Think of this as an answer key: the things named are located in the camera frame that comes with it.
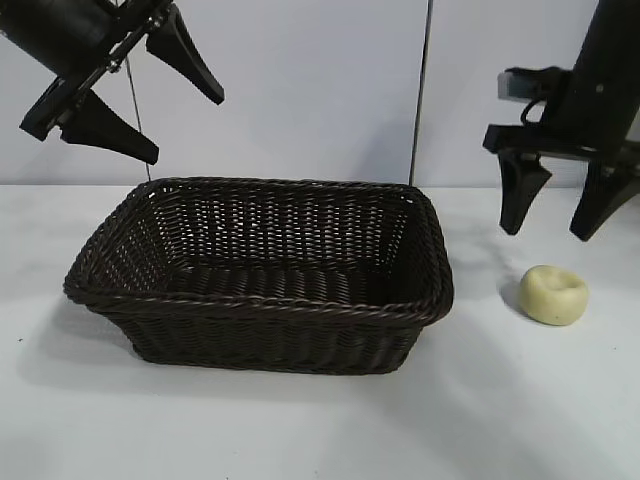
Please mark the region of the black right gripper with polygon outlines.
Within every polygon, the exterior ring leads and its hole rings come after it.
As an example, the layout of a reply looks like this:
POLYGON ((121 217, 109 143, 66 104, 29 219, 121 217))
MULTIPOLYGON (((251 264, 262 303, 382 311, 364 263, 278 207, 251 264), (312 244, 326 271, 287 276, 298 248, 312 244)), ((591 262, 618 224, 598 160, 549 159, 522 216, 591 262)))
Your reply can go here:
POLYGON ((492 124, 483 142, 498 156, 507 234, 519 232, 552 176, 543 156, 589 164, 570 224, 582 241, 639 194, 639 144, 628 137, 639 111, 638 2, 599 2, 571 69, 509 68, 498 95, 526 104, 519 124, 492 124))

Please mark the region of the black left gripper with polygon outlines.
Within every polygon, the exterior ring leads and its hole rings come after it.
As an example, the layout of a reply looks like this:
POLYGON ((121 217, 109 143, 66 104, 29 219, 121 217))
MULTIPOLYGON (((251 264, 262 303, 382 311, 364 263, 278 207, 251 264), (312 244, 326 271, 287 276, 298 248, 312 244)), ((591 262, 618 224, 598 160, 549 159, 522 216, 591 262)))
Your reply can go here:
POLYGON ((3 1, 1 33, 56 75, 20 128, 44 140, 54 127, 68 143, 114 151, 155 165, 158 146, 122 120, 92 91, 151 32, 147 51, 189 80, 216 105, 223 86, 169 1, 3 1))

